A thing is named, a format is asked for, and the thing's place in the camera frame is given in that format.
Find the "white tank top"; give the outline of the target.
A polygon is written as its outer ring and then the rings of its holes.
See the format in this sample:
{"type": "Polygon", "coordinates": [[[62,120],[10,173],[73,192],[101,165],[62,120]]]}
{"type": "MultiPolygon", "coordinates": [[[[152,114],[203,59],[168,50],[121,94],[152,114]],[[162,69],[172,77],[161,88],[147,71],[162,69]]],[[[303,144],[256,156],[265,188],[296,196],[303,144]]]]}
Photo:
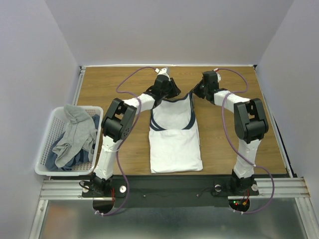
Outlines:
{"type": "Polygon", "coordinates": [[[151,110],[149,144],[152,174],[203,169],[191,92],[177,100],[163,100],[151,110]]]}

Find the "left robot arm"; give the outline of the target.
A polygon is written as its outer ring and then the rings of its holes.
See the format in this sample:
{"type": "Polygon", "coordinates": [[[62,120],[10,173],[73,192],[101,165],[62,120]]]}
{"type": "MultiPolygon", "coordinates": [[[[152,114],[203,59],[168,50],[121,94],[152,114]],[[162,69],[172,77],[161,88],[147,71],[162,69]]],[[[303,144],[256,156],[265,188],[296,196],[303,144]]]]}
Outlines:
{"type": "Polygon", "coordinates": [[[134,95],[133,98],[124,101],[115,98],[110,104],[101,123],[103,140],[98,163],[90,181],[79,183],[83,197],[107,197],[115,194],[115,188],[111,183],[115,161],[120,147],[133,130],[140,113],[156,108],[163,99],[180,94],[180,89],[166,70],[167,68],[159,70],[154,84],[138,97],[134,95]]]}

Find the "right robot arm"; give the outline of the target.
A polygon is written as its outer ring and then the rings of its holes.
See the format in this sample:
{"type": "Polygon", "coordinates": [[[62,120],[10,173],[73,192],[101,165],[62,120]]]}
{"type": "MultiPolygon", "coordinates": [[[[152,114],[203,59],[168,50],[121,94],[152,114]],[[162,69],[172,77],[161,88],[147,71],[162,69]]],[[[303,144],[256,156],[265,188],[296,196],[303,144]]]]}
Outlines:
{"type": "Polygon", "coordinates": [[[192,89],[192,92],[199,98],[220,106],[222,120],[225,120],[225,110],[229,110],[234,115],[234,129],[239,139],[238,149],[232,144],[225,123],[223,128],[230,146],[237,154],[229,188],[232,193],[241,194],[254,185],[256,154],[261,140],[269,130],[269,125],[263,103],[259,98],[244,98],[219,87],[221,80],[219,70],[216,68],[203,72],[201,81],[192,89]]]}

